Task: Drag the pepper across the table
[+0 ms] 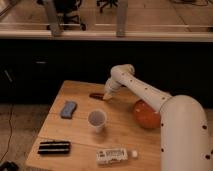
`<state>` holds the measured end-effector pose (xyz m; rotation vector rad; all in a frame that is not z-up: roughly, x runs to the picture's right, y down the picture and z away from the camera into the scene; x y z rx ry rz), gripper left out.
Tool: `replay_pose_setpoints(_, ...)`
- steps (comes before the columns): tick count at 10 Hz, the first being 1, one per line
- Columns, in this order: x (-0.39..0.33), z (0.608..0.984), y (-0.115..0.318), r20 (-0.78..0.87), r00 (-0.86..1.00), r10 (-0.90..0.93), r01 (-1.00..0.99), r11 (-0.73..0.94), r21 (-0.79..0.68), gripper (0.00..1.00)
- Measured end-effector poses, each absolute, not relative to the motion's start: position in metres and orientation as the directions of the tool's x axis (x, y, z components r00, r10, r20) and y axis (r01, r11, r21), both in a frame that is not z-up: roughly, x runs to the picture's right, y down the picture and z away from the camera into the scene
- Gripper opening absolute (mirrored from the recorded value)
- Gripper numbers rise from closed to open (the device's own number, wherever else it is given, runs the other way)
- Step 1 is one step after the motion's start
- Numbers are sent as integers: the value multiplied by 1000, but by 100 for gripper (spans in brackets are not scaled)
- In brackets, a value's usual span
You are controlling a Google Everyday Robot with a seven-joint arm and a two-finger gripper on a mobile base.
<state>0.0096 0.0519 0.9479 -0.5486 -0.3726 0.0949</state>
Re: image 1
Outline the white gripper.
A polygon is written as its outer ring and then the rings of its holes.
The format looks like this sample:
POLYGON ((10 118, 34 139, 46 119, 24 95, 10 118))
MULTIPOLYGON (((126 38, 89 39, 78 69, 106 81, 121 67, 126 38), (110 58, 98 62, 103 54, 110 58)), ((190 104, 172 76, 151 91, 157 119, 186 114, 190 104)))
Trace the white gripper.
POLYGON ((115 93, 119 88, 121 87, 121 84, 115 81, 113 78, 109 78, 106 81, 105 84, 105 94, 103 95, 103 100, 107 101, 112 98, 113 93, 115 93))

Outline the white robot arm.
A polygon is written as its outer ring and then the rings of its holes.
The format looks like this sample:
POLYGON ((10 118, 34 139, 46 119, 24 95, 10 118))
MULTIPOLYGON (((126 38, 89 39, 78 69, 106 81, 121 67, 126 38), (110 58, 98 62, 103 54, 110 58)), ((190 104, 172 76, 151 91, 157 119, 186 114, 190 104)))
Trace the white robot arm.
POLYGON ((105 97, 122 85, 161 116, 161 171, 213 171, 208 121, 202 105, 188 95, 172 96, 134 77, 131 64, 111 68, 105 97))

